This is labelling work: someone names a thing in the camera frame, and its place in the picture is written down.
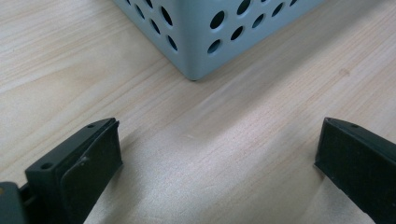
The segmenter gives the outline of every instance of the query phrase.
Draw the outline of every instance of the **wooden table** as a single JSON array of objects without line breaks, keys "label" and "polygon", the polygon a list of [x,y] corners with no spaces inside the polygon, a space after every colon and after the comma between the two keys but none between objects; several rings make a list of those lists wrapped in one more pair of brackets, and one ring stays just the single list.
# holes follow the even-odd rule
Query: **wooden table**
[{"label": "wooden table", "polygon": [[313,166],[325,117],[396,142],[396,1],[327,1],[184,78],[110,0],[0,0],[0,179],[120,120],[87,223],[372,223]]}]

